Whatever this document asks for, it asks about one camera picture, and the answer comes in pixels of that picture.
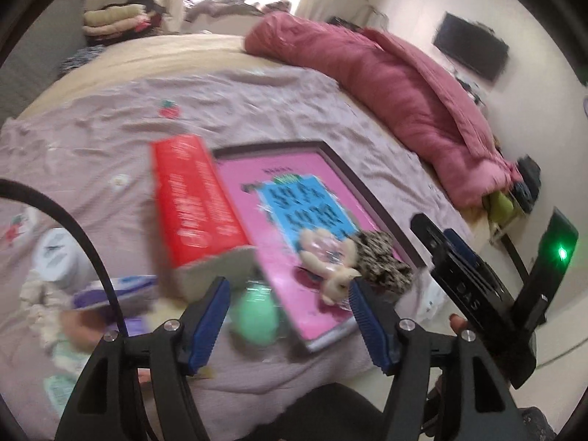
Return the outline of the person right hand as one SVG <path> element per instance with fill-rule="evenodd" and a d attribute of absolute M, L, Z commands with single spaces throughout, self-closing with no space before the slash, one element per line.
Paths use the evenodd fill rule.
<path fill-rule="evenodd" d="M 457 313 L 452 313 L 449 316 L 448 321 L 455 334 L 461 334 L 464 330 L 469 328 L 469 322 Z"/>

